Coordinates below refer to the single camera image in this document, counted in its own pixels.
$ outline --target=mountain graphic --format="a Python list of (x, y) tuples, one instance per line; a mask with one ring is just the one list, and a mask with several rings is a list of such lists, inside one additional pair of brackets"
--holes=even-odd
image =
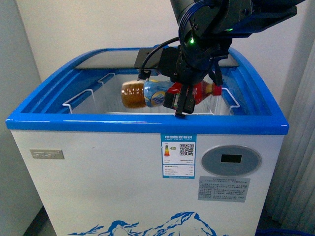
[(97, 236), (217, 236), (210, 226), (200, 219), (199, 215), (192, 211), (177, 213), (164, 224), (149, 228), (145, 231), (137, 230), (138, 223), (129, 224), (117, 220), (105, 232), (100, 232), (103, 226), (95, 226), (91, 230), (82, 233), (68, 235), (97, 235)]

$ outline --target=bottle with brown liquid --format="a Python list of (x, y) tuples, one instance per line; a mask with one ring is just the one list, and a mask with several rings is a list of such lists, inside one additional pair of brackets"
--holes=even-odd
[[(122, 85), (122, 102), (127, 108), (154, 107), (163, 103), (166, 92), (181, 92), (182, 84), (171, 81), (128, 81)], [(221, 87), (202, 81), (194, 86), (196, 104), (210, 95), (221, 95)]]

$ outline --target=red bottle cap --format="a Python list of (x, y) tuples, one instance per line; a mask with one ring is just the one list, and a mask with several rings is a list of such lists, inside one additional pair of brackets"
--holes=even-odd
[(212, 87), (212, 95), (213, 96), (220, 96), (222, 95), (222, 86), (216, 86), (214, 83), (213, 83), (213, 87)]

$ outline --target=qr code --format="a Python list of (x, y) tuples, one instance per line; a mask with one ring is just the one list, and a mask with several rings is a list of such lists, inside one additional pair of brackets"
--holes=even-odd
[(179, 144), (179, 155), (180, 156), (193, 156), (194, 144)]

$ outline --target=white freezer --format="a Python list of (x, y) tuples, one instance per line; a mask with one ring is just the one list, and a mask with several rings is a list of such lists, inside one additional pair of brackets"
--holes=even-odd
[[(268, 88), (231, 49), (195, 114), (125, 109), (137, 50), (72, 60), (6, 121), (57, 235), (253, 236), (288, 131)], [(101, 54), (124, 66), (82, 66)]]

